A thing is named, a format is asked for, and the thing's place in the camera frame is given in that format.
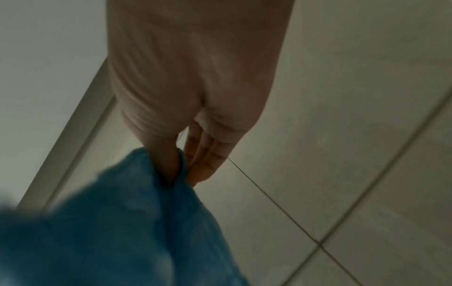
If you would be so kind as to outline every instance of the hand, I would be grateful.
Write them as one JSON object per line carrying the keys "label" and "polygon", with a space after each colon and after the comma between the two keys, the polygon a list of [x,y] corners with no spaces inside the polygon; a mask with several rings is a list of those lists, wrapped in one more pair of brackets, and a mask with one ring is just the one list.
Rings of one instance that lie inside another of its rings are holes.
{"label": "hand", "polygon": [[113,91],[168,183],[189,126],[187,182],[209,178],[256,123],[293,0],[108,0]]}

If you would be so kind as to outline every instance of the blue cloth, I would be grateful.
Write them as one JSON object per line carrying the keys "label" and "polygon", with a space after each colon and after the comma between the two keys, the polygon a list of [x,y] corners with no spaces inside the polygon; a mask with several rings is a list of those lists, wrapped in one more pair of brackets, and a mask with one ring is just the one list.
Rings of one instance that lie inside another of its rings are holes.
{"label": "blue cloth", "polygon": [[186,169],[165,189],[137,149],[51,214],[3,211],[0,285],[248,285]]}

